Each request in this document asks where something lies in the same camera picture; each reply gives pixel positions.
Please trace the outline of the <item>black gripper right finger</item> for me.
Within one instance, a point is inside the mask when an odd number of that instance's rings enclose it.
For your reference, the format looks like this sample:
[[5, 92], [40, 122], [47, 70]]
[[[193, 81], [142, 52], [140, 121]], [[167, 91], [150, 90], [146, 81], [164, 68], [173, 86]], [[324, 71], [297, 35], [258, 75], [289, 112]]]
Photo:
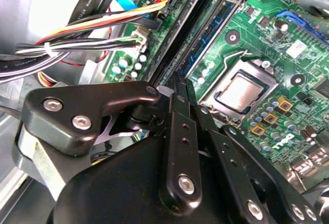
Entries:
[[312, 205], [241, 132], [231, 125], [215, 125], [210, 112], [196, 103], [192, 82], [187, 80], [186, 85], [231, 223], [321, 223]]

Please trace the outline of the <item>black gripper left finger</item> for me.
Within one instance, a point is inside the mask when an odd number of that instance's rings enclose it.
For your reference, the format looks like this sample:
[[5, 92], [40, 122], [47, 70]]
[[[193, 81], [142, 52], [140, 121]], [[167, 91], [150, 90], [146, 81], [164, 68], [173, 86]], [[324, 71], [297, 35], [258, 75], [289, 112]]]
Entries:
[[164, 138], [172, 108], [191, 106], [182, 81], [37, 89], [24, 102], [22, 152], [57, 201], [80, 172], [146, 138]]

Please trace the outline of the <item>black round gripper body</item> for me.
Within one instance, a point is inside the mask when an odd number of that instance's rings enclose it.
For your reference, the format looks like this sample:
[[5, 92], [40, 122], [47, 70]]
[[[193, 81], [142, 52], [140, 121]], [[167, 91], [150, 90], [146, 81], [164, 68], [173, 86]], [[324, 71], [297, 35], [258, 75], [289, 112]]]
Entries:
[[53, 223], [231, 223], [193, 107], [173, 107], [166, 136], [146, 138], [76, 175]]

